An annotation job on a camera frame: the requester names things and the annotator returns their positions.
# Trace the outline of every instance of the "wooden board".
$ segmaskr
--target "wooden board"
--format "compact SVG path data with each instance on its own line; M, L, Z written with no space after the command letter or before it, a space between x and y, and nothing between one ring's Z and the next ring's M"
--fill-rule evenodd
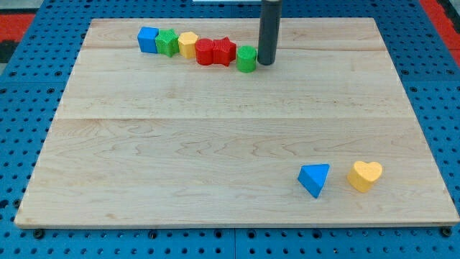
M274 65L141 53L141 26L257 46L257 19L95 19L22 228L390 227L459 221L373 19L284 19ZM384 166L367 194L346 174ZM330 163L319 199L296 180Z

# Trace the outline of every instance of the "red star block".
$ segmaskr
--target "red star block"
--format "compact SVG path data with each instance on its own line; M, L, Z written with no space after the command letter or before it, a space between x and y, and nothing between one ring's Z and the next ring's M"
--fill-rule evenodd
M222 40L214 40L214 64L229 66L230 62L236 58L236 44L231 42L228 37Z

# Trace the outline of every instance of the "yellow block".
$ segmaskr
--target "yellow block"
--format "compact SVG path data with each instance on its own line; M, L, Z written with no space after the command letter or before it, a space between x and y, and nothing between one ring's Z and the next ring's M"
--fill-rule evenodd
M184 32L179 36L179 52L184 58L194 58L195 53L195 42L198 40L198 36L193 32Z
M362 193L368 192L382 175L383 167L377 162L357 161L346 176L348 182Z

